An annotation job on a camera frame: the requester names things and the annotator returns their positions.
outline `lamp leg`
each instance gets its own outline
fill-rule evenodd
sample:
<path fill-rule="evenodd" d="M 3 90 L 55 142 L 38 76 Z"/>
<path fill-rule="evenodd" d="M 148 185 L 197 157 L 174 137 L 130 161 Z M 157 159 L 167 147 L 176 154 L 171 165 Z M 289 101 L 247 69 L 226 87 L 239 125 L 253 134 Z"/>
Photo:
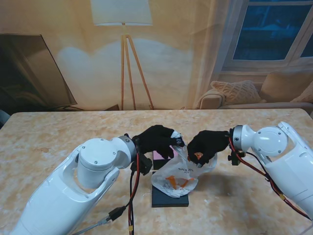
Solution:
<path fill-rule="evenodd" d="M 121 110 L 124 110 L 124 36 L 121 36 Z"/>
<path fill-rule="evenodd" d="M 142 83 L 143 83 L 143 86 L 145 87 L 146 93 L 147 93 L 148 98 L 149 98 L 151 109 L 154 110 L 154 106 L 153 106 L 153 103 L 152 103 L 152 100 L 151 100 L 151 97 L 150 97 L 150 93 L 149 93 L 149 90 L 148 90 L 148 87 L 147 87 L 147 84 L 146 84 L 145 77 L 143 76 L 143 72 L 142 72 L 142 69 L 141 69 L 141 66 L 140 66 L 140 62 L 139 62 L 139 59 L 138 59 L 138 56 L 137 56 L 137 52 L 136 52 L 136 49 L 135 49 L 132 37 L 130 35 L 127 35 L 127 37 L 128 37 L 129 43 L 131 45 L 131 48 L 132 48 L 135 60 L 137 62 L 137 66 L 138 66 L 138 69 L 139 69 L 139 72 L 140 72 Z"/>
<path fill-rule="evenodd" d="M 134 110 L 136 110 L 136 102 L 135 102 L 135 95 L 134 95 L 134 88 L 133 88 L 133 81 L 132 81 L 132 72 L 131 72 L 131 63 L 129 61 L 128 45 L 127 45 L 126 35 L 123 35 L 123 41 L 124 41 L 125 52 L 126 52 L 128 76 L 129 76 L 129 83 L 131 85 L 133 106 L 134 106 Z"/>

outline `red cable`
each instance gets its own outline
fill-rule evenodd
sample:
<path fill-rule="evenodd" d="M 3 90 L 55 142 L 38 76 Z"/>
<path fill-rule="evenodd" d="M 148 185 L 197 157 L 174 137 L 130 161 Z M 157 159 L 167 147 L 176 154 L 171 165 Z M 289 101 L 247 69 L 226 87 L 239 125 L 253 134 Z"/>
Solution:
<path fill-rule="evenodd" d="M 234 148 L 234 146 L 233 146 L 233 143 L 232 143 L 230 137 L 229 137 L 229 144 L 230 144 L 231 150 L 236 153 L 235 148 Z M 260 170 L 257 169 L 256 167 L 254 167 L 253 165 L 251 165 L 251 164 L 247 163 L 246 161 L 244 161 L 237 153 L 236 153 L 236 156 L 237 156 L 237 158 L 239 159 L 240 162 L 242 162 L 243 164 L 249 166 L 251 169 L 257 171 L 258 173 L 260 173 L 261 175 L 263 175 L 263 176 L 265 176 L 265 177 L 267 178 L 267 175 L 266 175 L 265 173 L 263 173 L 262 171 L 260 171 Z M 271 178 L 269 178 L 268 180 L 269 180 L 269 183 L 271 184 L 271 186 L 272 186 L 274 192 L 275 192 L 278 196 L 282 195 L 282 193 L 279 192 L 280 190 L 276 188 L 274 181 L 273 181 Z M 290 206 L 292 209 L 294 209 L 296 212 L 298 212 L 298 213 L 301 214 L 302 216 L 304 216 L 304 217 L 310 219 L 307 214 L 305 214 L 304 212 L 302 212 L 302 211 L 300 211 L 298 208 L 296 208 L 286 197 L 285 197 L 285 199 L 283 199 L 283 201 L 284 201 L 288 206 Z"/>
<path fill-rule="evenodd" d="M 134 189 L 137 187 L 138 182 L 139 182 L 139 154 L 137 153 L 137 175 L 136 175 L 136 181 L 135 181 L 135 185 L 134 185 Z M 132 191 L 131 197 L 130 199 L 134 196 L 134 192 L 136 190 Z M 128 205 L 128 227 L 130 227 L 131 225 L 131 204 Z"/>

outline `window frame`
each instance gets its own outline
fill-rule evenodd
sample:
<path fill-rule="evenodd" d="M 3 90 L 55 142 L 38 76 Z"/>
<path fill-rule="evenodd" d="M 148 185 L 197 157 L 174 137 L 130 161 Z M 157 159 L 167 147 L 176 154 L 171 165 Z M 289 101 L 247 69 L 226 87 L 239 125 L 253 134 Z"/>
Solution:
<path fill-rule="evenodd" d="M 231 43 L 229 45 L 229 49 L 224 61 L 223 71 L 233 71 L 234 68 L 236 70 L 249 70 L 249 71 L 257 71 L 260 69 L 273 70 L 273 68 L 281 68 L 286 67 L 288 65 L 298 66 L 298 65 L 308 65 L 313 63 L 313 57 L 300 57 L 302 51 L 304 50 L 307 42 L 310 39 L 313 31 L 313 6 L 308 12 L 306 19 L 304 20 L 296 38 L 291 45 L 286 58 L 284 60 L 233 60 L 233 56 L 237 47 L 238 39 L 240 36 L 240 32 L 245 20 L 246 11 L 248 6 L 271 6 L 271 5 L 313 5 L 313 0 L 311 1 L 249 1 L 244 0 L 239 17 L 237 20 L 237 24 L 235 26 L 235 31 L 231 39 Z"/>

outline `couch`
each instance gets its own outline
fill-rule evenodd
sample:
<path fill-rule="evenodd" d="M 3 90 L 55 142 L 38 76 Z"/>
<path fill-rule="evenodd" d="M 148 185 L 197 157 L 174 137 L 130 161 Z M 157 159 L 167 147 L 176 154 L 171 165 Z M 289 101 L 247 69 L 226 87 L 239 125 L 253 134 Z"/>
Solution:
<path fill-rule="evenodd" d="M 313 82 L 313 70 L 296 72 L 271 72 L 264 83 L 256 84 L 261 99 L 266 103 L 224 105 L 225 96 L 209 90 L 195 104 L 195 109 L 294 109 L 305 110 L 309 115 L 313 112 L 313 103 L 290 102 Z"/>

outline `throw pillow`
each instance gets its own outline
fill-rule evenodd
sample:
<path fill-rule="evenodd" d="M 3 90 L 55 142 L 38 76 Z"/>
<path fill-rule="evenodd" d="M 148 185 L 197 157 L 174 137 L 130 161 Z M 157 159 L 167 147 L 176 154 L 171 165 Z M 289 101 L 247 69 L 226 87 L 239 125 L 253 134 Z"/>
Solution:
<path fill-rule="evenodd" d="M 211 82 L 211 86 L 225 96 L 224 105 L 265 103 L 250 80 L 242 82 Z"/>
<path fill-rule="evenodd" d="M 291 102 L 311 102 L 313 103 L 313 82 L 303 91 L 301 95 L 293 99 Z"/>

